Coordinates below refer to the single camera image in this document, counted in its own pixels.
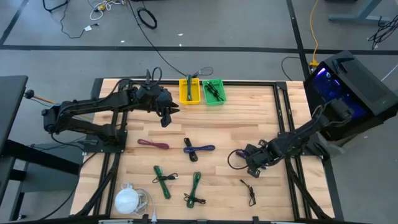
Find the plastic bin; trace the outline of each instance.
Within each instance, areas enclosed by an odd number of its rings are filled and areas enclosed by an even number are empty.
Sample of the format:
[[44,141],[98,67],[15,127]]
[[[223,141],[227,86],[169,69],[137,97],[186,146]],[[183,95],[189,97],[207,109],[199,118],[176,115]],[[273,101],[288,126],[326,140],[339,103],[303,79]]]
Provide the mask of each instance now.
[[187,98],[187,79],[180,79],[179,81],[180,85],[180,102],[183,105],[195,105],[199,104],[200,102],[200,82],[199,78],[192,78],[191,81],[191,95],[192,95],[192,101],[188,101]]
[[[214,88],[218,91],[218,93],[220,94],[221,101],[218,101],[216,97],[213,96],[212,93],[210,93],[207,89],[206,89],[206,85],[208,83],[213,84]],[[220,79],[216,79],[216,80],[206,80],[202,82],[203,85],[203,91],[205,92],[205,98],[206,98],[206,103],[208,105],[220,105],[225,103],[226,101],[226,95],[225,95],[225,91],[224,91],[224,85],[223,85],[223,81]]]

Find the yellow bin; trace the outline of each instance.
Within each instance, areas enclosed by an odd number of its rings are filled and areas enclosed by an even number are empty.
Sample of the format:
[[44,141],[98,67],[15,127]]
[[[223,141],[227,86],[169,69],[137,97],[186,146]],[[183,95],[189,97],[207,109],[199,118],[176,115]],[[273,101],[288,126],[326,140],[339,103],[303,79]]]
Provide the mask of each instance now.
[[191,82],[191,95],[192,101],[188,101],[187,79],[180,79],[180,103],[183,105],[194,105],[200,102],[200,82],[199,78],[192,78]]

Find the computer tower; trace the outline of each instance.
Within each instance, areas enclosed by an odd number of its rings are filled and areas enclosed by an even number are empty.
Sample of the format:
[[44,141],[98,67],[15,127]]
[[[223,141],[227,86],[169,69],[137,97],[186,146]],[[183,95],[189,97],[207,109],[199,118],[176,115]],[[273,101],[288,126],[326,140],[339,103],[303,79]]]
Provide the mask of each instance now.
[[361,133],[397,114],[398,96],[349,51],[321,62],[304,82],[304,87],[311,112],[336,98],[342,98],[354,110],[347,125],[321,132],[329,141]]

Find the wooden tabletop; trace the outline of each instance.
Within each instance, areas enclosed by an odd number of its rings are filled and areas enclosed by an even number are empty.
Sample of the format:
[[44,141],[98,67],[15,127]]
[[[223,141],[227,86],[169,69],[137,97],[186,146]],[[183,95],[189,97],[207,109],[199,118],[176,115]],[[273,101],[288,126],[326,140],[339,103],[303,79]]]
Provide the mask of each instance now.
[[[104,79],[100,97],[112,90],[118,79]],[[178,103],[178,85],[164,85]],[[295,127],[310,120],[310,112],[302,82],[287,82],[290,105]],[[204,97],[199,105],[180,105],[181,111],[172,115],[172,123],[162,128],[155,113],[133,111],[128,114],[128,136],[126,150],[121,156],[115,194],[121,184],[130,182],[134,188],[148,190],[155,199],[158,219],[184,220],[293,220],[289,186],[284,162],[261,172],[260,178],[253,178],[246,170],[233,170],[226,162],[233,149],[244,149],[246,144],[257,145],[260,139],[269,141],[277,136],[279,125],[275,101],[270,86],[224,86],[227,102],[224,105],[208,106]],[[284,100],[280,94],[282,109]],[[112,112],[96,113],[94,123],[111,122]],[[286,130],[287,117],[284,113]],[[183,153],[184,138],[190,138],[193,146],[213,144],[214,151],[197,152],[198,162],[191,162]],[[164,142],[169,150],[142,146],[138,139]],[[71,213],[78,212],[90,199],[98,186],[104,154],[95,155],[80,173]],[[231,157],[233,166],[243,166],[242,158]],[[153,184],[153,166],[161,166],[165,175],[178,173],[178,180],[167,180],[171,199],[164,198],[160,184]],[[329,216],[334,217],[330,194],[326,184],[322,162],[315,156],[302,156],[303,171],[307,189],[316,202]],[[187,208],[184,193],[192,189],[193,173],[200,171],[202,177],[196,196],[206,200],[205,205],[196,203]],[[249,191],[239,180],[253,186],[257,204],[249,207]],[[297,199],[300,214],[303,205],[299,191]],[[104,213],[108,189],[104,191],[100,213]],[[152,216],[152,202],[147,213]],[[119,214],[114,206],[111,218],[140,218],[135,215]]]

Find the desk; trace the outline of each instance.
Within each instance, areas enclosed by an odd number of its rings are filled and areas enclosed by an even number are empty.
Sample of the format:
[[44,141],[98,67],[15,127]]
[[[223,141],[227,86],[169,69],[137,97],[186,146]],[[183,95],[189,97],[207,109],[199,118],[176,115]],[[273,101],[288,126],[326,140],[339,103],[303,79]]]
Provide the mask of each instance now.
[[[105,97],[117,81],[118,79],[104,79],[99,96]],[[294,124],[298,128],[311,118],[303,83],[286,84]],[[174,102],[180,104],[178,85],[161,85],[171,92]],[[253,216],[258,216],[260,220],[293,220],[283,161],[263,170],[258,179],[249,176],[245,169],[231,169],[226,162],[227,155],[233,149],[244,148],[248,143],[256,145],[260,139],[269,141],[277,136],[279,122],[272,87],[256,84],[248,86],[241,82],[239,85],[229,84],[224,87],[227,95],[224,105],[206,105],[201,87],[201,103],[180,104],[181,111],[172,115],[172,123],[167,128],[160,126],[160,118],[155,113],[129,113],[126,150],[121,154],[114,197],[121,190],[120,185],[123,182],[131,182],[135,188],[147,189],[154,196],[158,219],[249,221]],[[281,94],[279,98],[280,102],[284,102]],[[285,129],[289,130],[284,103],[281,105]],[[111,118],[110,111],[96,113],[94,123],[110,123]],[[216,149],[211,152],[197,152],[198,162],[191,162],[188,154],[182,151],[185,147],[185,137],[190,138],[193,146],[214,144]],[[142,146],[137,143],[138,139],[166,142],[170,149]],[[97,154],[82,168],[71,214],[78,212],[96,190],[103,158],[104,154]],[[232,156],[231,163],[233,166],[241,166],[244,160]],[[170,200],[164,198],[159,184],[152,183],[155,178],[154,165],[161,166],[165,175],[178,173],[178,180],[165,182],[172,196]],[[322,161],[315,156],[302,156],[302,165],[308,191],[325,213],[334,217]],[[190,193],[195,171],[202,173],[196,196],[206,199],[206,205],[196,203],[193,209],[189,209],[183,200],[183,193]],[[240,183],[240,179],[253,186],[257,205],[248,206],[249,192],[247,187]],[[300,214],[303,217],[303,203],[297,189],[296,192]],[[107,196],[106,189],[100,214],[105,211]],[[147,213],[151,217],[152,206],[148,206]],[[140,217],[121,215],[112,207],[111,218]]]

